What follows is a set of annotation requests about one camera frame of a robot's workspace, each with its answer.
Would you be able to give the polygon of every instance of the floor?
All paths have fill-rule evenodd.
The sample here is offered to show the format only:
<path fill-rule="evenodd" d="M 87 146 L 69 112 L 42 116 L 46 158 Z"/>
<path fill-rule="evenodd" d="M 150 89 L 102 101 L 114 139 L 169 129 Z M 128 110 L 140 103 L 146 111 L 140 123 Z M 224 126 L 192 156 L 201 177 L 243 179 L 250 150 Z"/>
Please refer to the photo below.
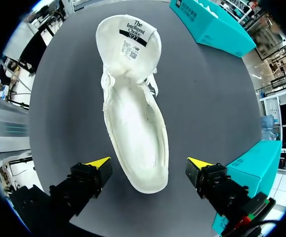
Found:
<path fill-rule="evenodd" d="M 102 4 L 103 2 L 114 1 L 115 0 L 100 1 L 99 4 Z M 57 24 L 51 26 L 50 28 L 53 32 L 56 32 L 60 25 L 61 23 L 57 22 Z M 52 39 L 52 36 L 49 34 L 49 32 L 45 31 L 42 33 L 42 38 L 44 39 L 46 45 L 48 45 Z M 261 61 L 255 50 L 245 55 L 243 57 L 243 61 L 247 67 L 255 90 L 268 85 L 270 81 L 274 79 L 269 65 L 266 62 Z M 19 78 L 28 88 L 32 89 L 35 75 L 31 76 L 27 71 L 21 69 Z M 28 105 L 30 104 L 31 92 L 27 88 L 25 88 L 24 85 L 22 85 L 21 83 L 17 83 L 15 91 L 17 92 L 17 94 L 14 95 L 12 98 L 14 101 L 17 101 L 19 103 L 23 102 Z M 256 99 L 258 103 L 260 98 L 259 96 L 260 95 L 256 93 Z M 33 161 L 28 162 L 26 164 L 17 164 L 13 166 L 14 170 L 12 172 L 14 174 L 17 174 L 15 180 L 19 185 L 26 185 L 27 187 L 31 187 L 32 184 L 35 183 L 38 187 L 41 188 L 41 184 L 39 183 L 39 179 L 33 167 Z M 275 208 L 273 208 L 273 210 L 271 210 L 266 219 L 280 219 L 284 215 L 284 212 L 286 210 L 286 174 L 277 174 L 269 197 L 274 198 L 277 201 L 277 205 L 275 206 Z M 262 231 L 263 234 L 265 235 L 266 233 L 270 232 L 272 228 L 273 225 L 265 226 Z"/>

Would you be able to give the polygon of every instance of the white sneaker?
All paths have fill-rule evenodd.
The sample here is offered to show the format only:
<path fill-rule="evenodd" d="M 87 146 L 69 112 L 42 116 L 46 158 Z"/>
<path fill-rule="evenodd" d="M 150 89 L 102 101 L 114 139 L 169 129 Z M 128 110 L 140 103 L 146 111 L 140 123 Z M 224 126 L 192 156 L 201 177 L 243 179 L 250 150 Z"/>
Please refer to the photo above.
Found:
<path fill-rule="evenodd" d="M 96 41 L 103 61 L 104 121 L 118 160 L 136 190 L 159 192 L 168 183 L 167 131 L 153 97 L 160 36 L 136 17 L 117 15 L 99 24 Z"/>

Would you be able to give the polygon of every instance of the gray table surface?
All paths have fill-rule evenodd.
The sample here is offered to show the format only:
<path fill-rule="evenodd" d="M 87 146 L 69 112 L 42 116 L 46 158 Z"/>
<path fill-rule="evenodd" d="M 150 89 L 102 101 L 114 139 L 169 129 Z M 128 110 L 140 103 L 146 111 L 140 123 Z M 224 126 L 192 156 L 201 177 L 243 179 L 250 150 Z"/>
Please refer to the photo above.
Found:
<path fill-rule="evenodd" d="M 95 32 L 106 17 L 130 14 L 158 29 L 163 50 L 155 75 L 169 139 L 169 183 L 135 190 L 103 120 L 102 62 Z M 168 3 L 127 1 L 70 16 L 47 47 L 30 105 L 30 143 L 46 192 L 70 167 L 111 156 L 113 176 L 99 199 L 71 222 L 106 237 L 212 237 L 215 211 L 185 175 L 188 156 L 226 165 L 261 137 L 256 96 L 242 59 L 196 44 Z"/>

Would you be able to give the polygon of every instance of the cyan shoebox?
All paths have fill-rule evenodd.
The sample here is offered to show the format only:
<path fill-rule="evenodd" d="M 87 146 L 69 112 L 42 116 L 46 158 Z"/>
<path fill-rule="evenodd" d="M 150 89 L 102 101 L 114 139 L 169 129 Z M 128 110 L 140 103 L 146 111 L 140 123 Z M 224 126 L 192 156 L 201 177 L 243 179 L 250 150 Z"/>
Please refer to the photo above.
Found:
<path fill-rule="evenodd" d="M 221 49 L 237 57 L 243 57 L 256 47 L 249 34 L 229 13 L 208 0 L 171 0 L 169 6 L 197 43 Z M 207 6 L 218 18 L 205 9 Z"/>
<path fill-rule="evenodd" d="M 268 195 L 278 170 L 281 141 L 260 141 L 248 152 L 227 165 L 227 174 L 240 185 L 248 186 L 248 196 L 257 193 Z M 221 234 L 228 220 L 216 214 L 212 229 Z"/>

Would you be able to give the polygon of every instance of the cable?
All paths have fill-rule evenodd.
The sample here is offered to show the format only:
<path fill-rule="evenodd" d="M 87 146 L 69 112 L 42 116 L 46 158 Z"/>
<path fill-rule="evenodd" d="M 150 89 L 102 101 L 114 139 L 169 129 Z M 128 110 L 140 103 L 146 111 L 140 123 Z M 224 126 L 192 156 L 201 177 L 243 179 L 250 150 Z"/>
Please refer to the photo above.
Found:
<path fill-rule="evenodd" d="M 235 229 L 235 230 L 232 230 L 231 232 L 227 233 L 226 235 L 224 235 L 223 237 L 229 237 L 231 236 L 234 232 L 238 231 L 238 235 L 240 234 L 244 234 L 245 232 L 251 230 L 252 228 L 255 228 L 257 226 L 261 226 L 261 225 L 264 225 L 264 224 L 269 224 L 269 223 L 272 223 L 272 224 L 275 224 L 277 225 L 280 221 L 278 220 L 265 220 L 265 221 L 258 221 L 258 222 L 255 222 L 253 224 L 248 224 L 247 228 L 243 227 L 242 229 Z"/>
<path fill-rule="evenodd" d="M 20 173 L 18 173 L 18 174 L 15 174 L 14 176 L 17 176 L 17 175 L 19 175 L 19 174 L 22 174 L 24 171 L 27 171 L 27 169 L 23 170 L 22 172 L 20 172 Z"/>

